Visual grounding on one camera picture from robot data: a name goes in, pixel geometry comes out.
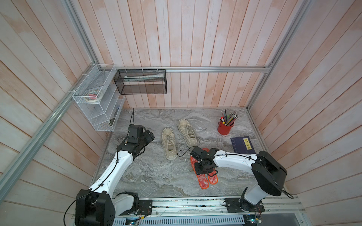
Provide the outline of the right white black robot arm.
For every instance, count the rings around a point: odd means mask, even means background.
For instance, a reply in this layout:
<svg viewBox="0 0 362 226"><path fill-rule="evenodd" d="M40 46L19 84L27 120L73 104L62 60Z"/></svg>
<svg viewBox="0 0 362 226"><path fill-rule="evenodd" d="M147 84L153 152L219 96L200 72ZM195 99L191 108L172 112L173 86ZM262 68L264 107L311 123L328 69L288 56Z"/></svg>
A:
<svg viewBox="0 0 362 226"><path fill-rule="evenodd" d="M196 160L193 163L197 175L216 176L216 168L231 168L252 174L256 183L246 187L239 199L226 198L224 206L229 213L263 212L262 200L271 196L285 194L288 198L294 197L284 190L287 170L278 163L269 153L260 151L258 154L229 153L212 148L209 151L200 147L193 147L190 156Z"/></svg>

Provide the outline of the dark blue book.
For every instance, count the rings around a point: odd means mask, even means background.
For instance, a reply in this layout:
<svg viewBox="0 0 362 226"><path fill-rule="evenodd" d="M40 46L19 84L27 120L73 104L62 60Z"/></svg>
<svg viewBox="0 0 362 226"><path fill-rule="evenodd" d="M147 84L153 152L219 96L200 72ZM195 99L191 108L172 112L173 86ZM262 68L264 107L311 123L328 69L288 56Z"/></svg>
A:
<svg viewBox="0 0 362 226"><path fill-rule="evenodd" d="M235 153L256 154L249 136L232 137L231 142Z"/></svg>

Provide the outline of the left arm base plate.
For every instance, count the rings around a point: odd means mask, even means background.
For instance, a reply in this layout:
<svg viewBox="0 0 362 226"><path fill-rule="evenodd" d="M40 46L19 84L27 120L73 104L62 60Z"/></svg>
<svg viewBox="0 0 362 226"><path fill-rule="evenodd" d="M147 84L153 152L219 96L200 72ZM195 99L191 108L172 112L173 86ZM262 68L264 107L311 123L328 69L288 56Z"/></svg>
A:
<svg viewBox="0 0 362 226"><path fill-rule="evenodd" d="M152 200L139 200L130 210L125 211L122 215L125 216L142 216L150 215L152 213Z"/></svg>

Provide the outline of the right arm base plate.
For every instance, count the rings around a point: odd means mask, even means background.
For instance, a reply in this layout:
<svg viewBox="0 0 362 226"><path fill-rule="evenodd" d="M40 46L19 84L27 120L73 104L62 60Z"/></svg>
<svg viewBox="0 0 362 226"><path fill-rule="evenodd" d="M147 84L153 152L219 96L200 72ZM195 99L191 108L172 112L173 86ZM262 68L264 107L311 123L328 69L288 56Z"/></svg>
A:
<svg viewBox="0 0 362 226"><path fill-rule="evenodd" d="M257 205L252 205L247 201L242 200L242 198L226 198L223 202L223 206L227 208L228 213L265 212L262 201L260 201Z"/></svg>

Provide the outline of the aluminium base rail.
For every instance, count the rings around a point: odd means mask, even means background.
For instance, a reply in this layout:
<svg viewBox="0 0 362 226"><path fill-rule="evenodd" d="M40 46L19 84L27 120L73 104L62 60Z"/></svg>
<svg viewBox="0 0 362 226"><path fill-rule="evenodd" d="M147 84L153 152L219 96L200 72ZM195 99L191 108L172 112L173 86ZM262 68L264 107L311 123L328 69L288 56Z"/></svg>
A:
<svg viewBox="0 0 362 226"><path fill-rule="evenodd" d="M227 208L223 206L226 198L240 198L239 196L214 196L214 197L171 197L171 198L140 198L139 200L152 200L152 213L148 217L185 217L185 216L217 216L217 215L251 215L259 213L228 213ZM266 214L282 213L305 213L298 197L290 199L285 195L274 197L268 196L262 200Z"/></svg>

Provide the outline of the beige lace sneaker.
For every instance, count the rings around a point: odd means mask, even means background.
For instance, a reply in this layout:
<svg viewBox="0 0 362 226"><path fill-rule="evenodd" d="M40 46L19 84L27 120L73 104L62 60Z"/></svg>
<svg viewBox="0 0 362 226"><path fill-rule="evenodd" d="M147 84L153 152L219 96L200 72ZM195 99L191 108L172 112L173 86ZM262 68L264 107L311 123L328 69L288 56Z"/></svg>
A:
<svg viewBox="0 0 362 226"><path fill-rule="evenodd" d="M198 138L193 130L193 127L186 119L180 119L178 121L178 129L183 135L188 147L194 147L197 145Z"/></svg>
<svg viewBox="0 0 362 226"><path fill-rule="evenodd" d="M171 128L165 128L162 132L162 144L168 160L174 160L177 155L174 132Z"/></svg>

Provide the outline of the pens and pencils bunch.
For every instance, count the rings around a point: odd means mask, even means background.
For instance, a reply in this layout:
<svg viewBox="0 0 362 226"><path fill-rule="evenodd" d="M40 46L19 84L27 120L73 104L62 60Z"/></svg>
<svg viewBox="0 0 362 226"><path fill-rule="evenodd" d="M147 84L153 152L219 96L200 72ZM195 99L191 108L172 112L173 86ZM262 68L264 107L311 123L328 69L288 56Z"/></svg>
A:
<svg viewBox="0 0 362 226"><path fill-rule="evenodd" d="M235 111L227 113L226 109L222 111L222 116L220 118L221 125L233 126L235 121L238 119L239 115Z"/></svg>

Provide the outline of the tape roll in shelf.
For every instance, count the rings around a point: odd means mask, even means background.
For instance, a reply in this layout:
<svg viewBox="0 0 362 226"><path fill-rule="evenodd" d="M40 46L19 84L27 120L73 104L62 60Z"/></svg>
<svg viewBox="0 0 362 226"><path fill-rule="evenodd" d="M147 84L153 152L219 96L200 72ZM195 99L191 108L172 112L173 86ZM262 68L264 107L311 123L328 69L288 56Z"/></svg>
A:
<svg viewBox="0 0 362 226"><path fill-rule="evenodd" d="M84 99L87 103L100 102L103 98L103 92L99 89L94 89L85 94Z"/></svg>

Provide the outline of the red pen cup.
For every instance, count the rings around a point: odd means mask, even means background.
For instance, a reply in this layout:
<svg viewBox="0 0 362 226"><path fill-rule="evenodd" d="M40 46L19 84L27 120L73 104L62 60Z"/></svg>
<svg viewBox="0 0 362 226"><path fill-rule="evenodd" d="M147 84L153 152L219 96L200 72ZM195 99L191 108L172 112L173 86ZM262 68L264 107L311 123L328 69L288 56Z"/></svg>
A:
<svg viewBox="0 0 362 226"><path fill-rule="evenodd" d="M225 125L223 124L221 121L218 123L218 128L217 131L219 132L219 134L221 135L228 135L231 131L231 129L233 128L234 123L231 125Z"/></svg>

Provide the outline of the black mesh wall basket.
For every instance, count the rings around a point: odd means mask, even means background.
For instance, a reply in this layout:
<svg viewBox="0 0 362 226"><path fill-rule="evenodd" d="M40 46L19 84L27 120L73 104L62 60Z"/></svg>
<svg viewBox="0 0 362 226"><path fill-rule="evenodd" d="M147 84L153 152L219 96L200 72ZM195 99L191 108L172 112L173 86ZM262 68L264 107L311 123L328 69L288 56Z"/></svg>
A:
<svg viewBox="0 0 362 226"><path fill-rule="evenodd" d="M119 69L113 80L121 95L165 95L167 93L166 70Z"/></svg>

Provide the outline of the red insole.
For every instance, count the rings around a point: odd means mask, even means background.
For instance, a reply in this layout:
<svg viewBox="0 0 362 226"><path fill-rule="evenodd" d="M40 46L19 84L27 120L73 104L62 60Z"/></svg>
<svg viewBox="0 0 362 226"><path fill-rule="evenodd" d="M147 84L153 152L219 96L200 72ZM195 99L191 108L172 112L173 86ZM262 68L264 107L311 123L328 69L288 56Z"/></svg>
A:
<svg viewBox="0 0 362 226"><path fill-rule="evenodd" d="M213 172L207 175L207 178L210 184L216 185L218 183L217 171L213 170Z"/></svg>
<svg viewBox="0 0 362 226"><path fill-rule="evenodd" d="M196 174L196 168L195 168L195 163L197 163L198 161L193 158L192 156L190 157L190 162L191 162L191 166ZM201 175L197 175L197 179L199 182L199 186L201 187L201 189L208 189L209 188L209 180L207 179L205 174L201 174Z"/></svg>

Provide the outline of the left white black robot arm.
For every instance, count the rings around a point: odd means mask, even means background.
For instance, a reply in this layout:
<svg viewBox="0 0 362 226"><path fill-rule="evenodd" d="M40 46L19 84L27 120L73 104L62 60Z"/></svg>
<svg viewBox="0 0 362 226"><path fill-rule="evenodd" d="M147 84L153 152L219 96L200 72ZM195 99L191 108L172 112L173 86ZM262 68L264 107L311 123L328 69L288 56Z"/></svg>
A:
<svg viewBox="0 0 362 226"><path fill-rule="evenodd" d="M139 210L138 194L122 192L115 198L112 195L125 170L154 139L154 134L144 126L129 125L110 165L89 189L80 190L73 201L77 226L111 226L120 214Z"/></svg>

